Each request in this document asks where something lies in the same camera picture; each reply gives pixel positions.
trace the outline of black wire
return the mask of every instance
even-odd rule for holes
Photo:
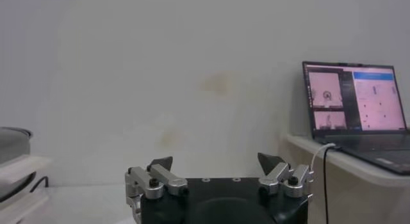
[[[36,177],[36,172],[33,172],[32,174],[30,174],[27,179],[20,184],[19,186],[17,186],[13,191],[11,191],[10,193],[8,193],[7,195],[0,197],[0,203],[8,200],[9,198],[13,197],[14,195],[16,195],[17,193],[19,193],[20,191],[22,191],[24,188],[26,188]]]
[[[333,147],[326,148],[325,154],[323,155],[323,180],[324,180],[324,191],[325,191],[326,224],[329,224],[329,209],[327,208],[326,155],[327,155],[327,151],[332,148]]]
[[[42,178],[40,178],[40,180],[38,180],[36,182],[36,184],[34,184],[33,188],[31,188],[30,193],[34,192],[37,189],[37,186],[40,185],[40,183],[44,180],[44,187],[48,188],[49,187],[49,177],[48,176],[44,176]]]

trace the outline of white shelf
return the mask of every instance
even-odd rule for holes
[[[321,146],[307,136],[287,135],[287,140],[297,147],[314,154]],[[342,152],[332,151],[327,154],[328,162],[346,170],[370,183],[386,187],[410,187],[410,176],[402,176],[378,168],[370,163],[364,162]]]
[[[6,208],[0,210],[1,224],[16,224],[43,205],[49,197],[43,193],[28,193]]]
[[[0,166],[0,186],[10,185],[45,167],[50,159],[23,155]]]

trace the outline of white table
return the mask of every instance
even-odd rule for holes
[[[125,186],[47,188],[49,200],[22,224],[135,224]]]
[[[305,136],[294,136],[289,134],[287,140],[312,154],[314,154],[321,146],[321,144]],[[322,151],[318,156],[323,157],[323,153],[324,152]],[[410,175],[396,175],[342,152],[329,152],[327,154],[327,160],[341,169],[378,186],[410,187]]]

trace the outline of white wall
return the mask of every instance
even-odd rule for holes
[[[409,9],[0,0],[0,122],[34,131],[57,186],[122,182],[127,167],[167,155],[182,176],[259,175],[256,153],[277,152],[303,60],[394,65],[410,114]]]

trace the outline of screen display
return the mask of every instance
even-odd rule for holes
[[[406,129],[393,68],[305,65],[314,130]]]

